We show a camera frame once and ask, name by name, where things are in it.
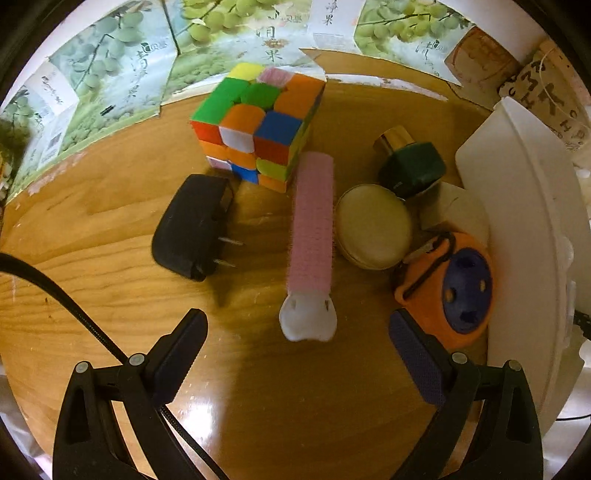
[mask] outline white plastic container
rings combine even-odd
[[[582,344],[578,330],[571,335],[575,286],[577,308],[591,312],[591,232],[573,165],[563,143],[511,98],[460,147],[456,164],[490,220],[498,281],[488,363],[521,363],[545,433],[583,367],[572,355]]]

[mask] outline black power adapter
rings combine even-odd
[[[228,209],[234,192],[228,179],[190,175],[181,185],[152,239],[156,263],[183,277],[203,281],[218,265],[234,265],[219,259],[226,238]]]

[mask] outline metal prong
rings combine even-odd
[[[230,262],[226,262],[224,260],[220,260],[219,258],[214,258],[213,263],[217,263],[218,265],[223,265],[224,267],[236,268],[236,265],[231,264]]]
[[[228,238],[227,236],[220,236],[220,237],[218,237],[218,240],[220,240],[220,242],[226,242],[227,244],[238,245],[239,247],[244,245],[244,242],[241,242],[239,240],[232,240],[231,238]]]

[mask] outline black cable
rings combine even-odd
[[[415,291],[417,291],[418,288],[421,285],[423,285],[427,281],[427,279],[431,275],[433,275],[433,273],[435,273],[435,270],[437,270],[442,264],[447,262],[452,257],[453,253],[456,250],[456,236],[451,232],[441,233],[437,237],[437,240],[435,240],[433,242],[433,246],[431,247],[431,251],[434,251],[437,248],[439,248],[444,240],[447,240],[449,242],[449,246],[447,247],[447,251],[443,255],[441,255],[440,257],[436,258],[433,261],[433,263],[429,266],[429,268],[426,269],[425,272],[423,272],[421,274],[421,276],[418,277],[416,279],[416,281],[412,285],[410,285],[409,288],[407,288],[402,293],[402,297],[404,300],[407,300],[410,297],[410,295],[412,295]]]
[[[567,417],[565,419],[556,419],[556,421],[571,421],[571,420],[584,420],[591,419],[591,413],[588,415],[582,415],[581,417]]]
[[[37,270],[32,265],[19,260],[12,255],[0,252],[0,272],[8,273],[27,280],[36,285],[54,299],[56,299],[68,312],[70,312],[120,363],[124,364],[128,357],[113,340],[86,314],[84,310],[47,275]],[[222,468],[209,456],[209,454],[191,437],[190,433],[181,425],[166,405],[160,408],[160,413],[178,435],[189,445],[199,458],[217,475],[220,480],[229,480]]]

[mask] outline rubik's cube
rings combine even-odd
[[[236,65],[191,118],[211,166],[284,193],[324,85],[274,67]]]

